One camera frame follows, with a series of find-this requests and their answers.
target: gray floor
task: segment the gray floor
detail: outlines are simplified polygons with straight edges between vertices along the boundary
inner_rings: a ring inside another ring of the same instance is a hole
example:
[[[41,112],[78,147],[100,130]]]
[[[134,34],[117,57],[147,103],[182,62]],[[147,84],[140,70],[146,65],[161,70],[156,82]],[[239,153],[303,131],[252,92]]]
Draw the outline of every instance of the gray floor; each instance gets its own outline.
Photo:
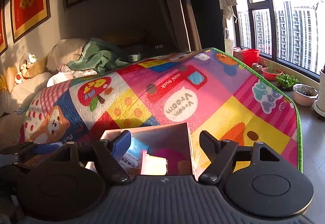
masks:
[[[293,98],[293,92],[287,93]],[[303,135],[303,173],[314,186],[314,197],[306,216],[316,224],[325,223],[325,119],[313,108],[297,104]]]

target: gingham pattern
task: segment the gingham pattern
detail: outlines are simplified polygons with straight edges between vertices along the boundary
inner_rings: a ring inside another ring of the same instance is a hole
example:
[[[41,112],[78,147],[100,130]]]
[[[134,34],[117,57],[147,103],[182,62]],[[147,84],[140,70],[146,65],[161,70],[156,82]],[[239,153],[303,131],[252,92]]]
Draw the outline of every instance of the gingham pattern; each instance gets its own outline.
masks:
[[[45,117],[50,113],[53,105],[56,103],[59,97],[69,89],[70,83],[71,80],[68,80],[42,90],[41,106]]]

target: play mat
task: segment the play mat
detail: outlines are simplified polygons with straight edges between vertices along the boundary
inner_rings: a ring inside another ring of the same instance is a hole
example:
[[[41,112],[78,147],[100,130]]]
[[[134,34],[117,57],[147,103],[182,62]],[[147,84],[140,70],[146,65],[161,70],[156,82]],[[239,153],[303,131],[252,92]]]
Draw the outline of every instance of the play mat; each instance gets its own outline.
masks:
[[[202,170],[210,162],[199,147],[199,134],[207,130],[239,145],[264,141],[302,171],[295,104],[252,69],[213,48],[155,57],[45,88],[27,110],[22,137],[83,144],[107,129],[178,122],[188,123],[194,160]]]

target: green blanket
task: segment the green blanket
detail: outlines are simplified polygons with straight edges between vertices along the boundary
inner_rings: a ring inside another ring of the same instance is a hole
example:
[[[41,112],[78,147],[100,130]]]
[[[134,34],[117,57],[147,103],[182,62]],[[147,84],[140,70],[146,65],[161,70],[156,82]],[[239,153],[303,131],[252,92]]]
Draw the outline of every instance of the green blanket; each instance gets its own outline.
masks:
[[[68,67],[71,70],[94,69],[97,73],[105,73],[138,60],[138,56],[129,56],[111,43],[91,38],[84,47],[80,59],[69,62]]]

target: yellow square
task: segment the yellow square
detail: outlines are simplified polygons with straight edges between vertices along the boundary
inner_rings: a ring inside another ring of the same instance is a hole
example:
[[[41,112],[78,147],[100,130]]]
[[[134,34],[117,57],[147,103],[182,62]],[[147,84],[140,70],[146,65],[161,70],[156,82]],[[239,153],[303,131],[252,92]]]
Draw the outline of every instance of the yellow square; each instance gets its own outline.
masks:
[[[256,140],[264,141],[279,154],[283,152],[290,140],[287,135],[257,117],[249,109],[244,107],[234,96],[231,96],[217,112],[192,133],[191,139],[196,164],[203,170],[210,164],[209,159],[199,146],[199,135],[201,131],[206,130],[220,140],[230,129],[239,123],[243,124],[243,141],[245,146],[253,146],[254,143],[254,141],[247,136],[248,132],[250,134],[254,132],[258,135],[258,139]]]
[[[152,60],[152,61],[148,61],[148,62],[139,63],[139,65],[141,65],[145,68],[149,68],[149,67],[153,67],[153,66],[157,66],[157,65],[161,65],[161,64],[165,64],[165,63],[168,63],[168,62],[164,61],[164,60]]]
[[[131,89],[115,99],[107,112],[121,129],[137,128],[152,115]]]

